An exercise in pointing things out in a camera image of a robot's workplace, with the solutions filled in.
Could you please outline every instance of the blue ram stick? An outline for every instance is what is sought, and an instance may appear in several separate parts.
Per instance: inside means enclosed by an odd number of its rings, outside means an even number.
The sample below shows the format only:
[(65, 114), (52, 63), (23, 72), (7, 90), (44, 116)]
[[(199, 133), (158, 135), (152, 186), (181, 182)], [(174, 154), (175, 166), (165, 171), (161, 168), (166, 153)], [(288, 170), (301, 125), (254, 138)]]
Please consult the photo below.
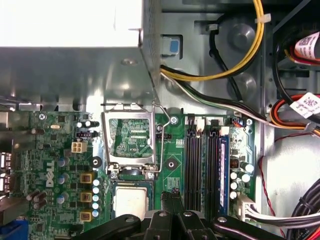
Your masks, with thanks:
[(217, 156), (217, 212), (218, 215), (229, 213), (229, 136), (218, 140)]

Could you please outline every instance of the power connector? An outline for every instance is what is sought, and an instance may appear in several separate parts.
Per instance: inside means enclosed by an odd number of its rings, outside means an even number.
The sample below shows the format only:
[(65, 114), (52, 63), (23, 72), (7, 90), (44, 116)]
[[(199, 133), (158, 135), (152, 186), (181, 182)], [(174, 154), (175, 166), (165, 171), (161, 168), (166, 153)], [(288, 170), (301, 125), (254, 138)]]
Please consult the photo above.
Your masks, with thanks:
[(239, 220), (243, 222), (250, 220), (249, 217), (246, 217), (246, 213), (248, 213), (247, 209), (251, 207), (256, 208), (256, 203), (246, 195), (240, 194), (237, 198), (236, 205), (234, 206), (235, 214)]

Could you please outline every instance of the sticker label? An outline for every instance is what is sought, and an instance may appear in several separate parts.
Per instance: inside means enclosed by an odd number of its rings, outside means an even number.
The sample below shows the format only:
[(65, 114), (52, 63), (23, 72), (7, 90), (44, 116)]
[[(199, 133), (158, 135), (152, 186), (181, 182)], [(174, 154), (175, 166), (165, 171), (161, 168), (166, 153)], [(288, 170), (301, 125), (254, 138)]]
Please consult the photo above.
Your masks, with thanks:
[(294, 47), (297, 53), (307, 59), (316, 59), (315, 45), (319, 38), (319, 33), (320, 31), (299, 40)]
[(180, 177), (168, 177), (166, 189), (171, 192), (172, 189), (180, 189)]
[(221, 144), (220, 156), (220, 205), (224, 207), (225, 201), (225, 144)]
[(290, 107), (307, 119), (311, 115), (320, 113), (320, 98), (307, 92), (299, 100), (293, 102)]

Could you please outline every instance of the blue port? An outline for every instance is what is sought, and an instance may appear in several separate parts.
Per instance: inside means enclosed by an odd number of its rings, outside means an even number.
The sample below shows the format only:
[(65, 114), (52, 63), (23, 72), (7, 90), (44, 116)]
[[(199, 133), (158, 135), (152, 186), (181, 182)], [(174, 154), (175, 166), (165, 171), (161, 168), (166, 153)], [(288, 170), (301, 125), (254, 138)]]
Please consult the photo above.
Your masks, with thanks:
[(14, 220), (0, 227), (0, 239), (28, 240), (28, 221)]

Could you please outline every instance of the screw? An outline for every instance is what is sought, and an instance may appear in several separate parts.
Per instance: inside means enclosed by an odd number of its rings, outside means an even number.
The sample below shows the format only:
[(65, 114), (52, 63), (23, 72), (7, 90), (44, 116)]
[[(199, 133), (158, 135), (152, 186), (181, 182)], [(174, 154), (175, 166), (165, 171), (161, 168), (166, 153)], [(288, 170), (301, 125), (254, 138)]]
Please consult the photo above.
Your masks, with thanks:
[(47, 116), (45, 114), (43, 114), (43, 113), (39, 114), (39, 119), (40, 120), (45, 120), (46, 118), (47, 118)]
[(125, 221), (127, 223), (132, 223), (134, 221), (134, 219), (132, 217), (128, 217)]
[(153, 172), (147, 172), (146, 174), (148, 179), (154, 179), (155, 178), (155, 174)]
[(253, 123), (253, 122), (252, 122), (252, 120), (251, 120), (250, 118), (246, 120), (246, 124), (247, 124), (248, 126), (251, 126), (252, 123)]
[(159, 213), (159, 216), (160, 217), (165, 217), (165, 216), (167, 216), (167, 213), (165, 211), (162, 211), (162, 212)]
[(185, 212), (183, 213), (183, 215), (184, 215), (185, 217), (191, 217), (191, 216), (192, 216), (192, 212), (190, 212), (190, 211), (185, 211)]
[(116, 179), (118, 177), (118, 173), (116, 171), (111, 172), (111, 178)]
[(172, 116), (170, 118), (170, 122), (171, 124), (176, 125), (178, 123), (178, 118), (176, 116)]
[(218, 217), (218, 221), (219, 221), (220, 223), (226, 223), (226, 222), (227, 222), (227, 219), (226, 219), (225, 217), (221, 216), (221, 217)]
[(121, 64), (126, 66), (134, 66), (138, 64), (138, 61), (135, 59), (125, 58), (121, 61)]

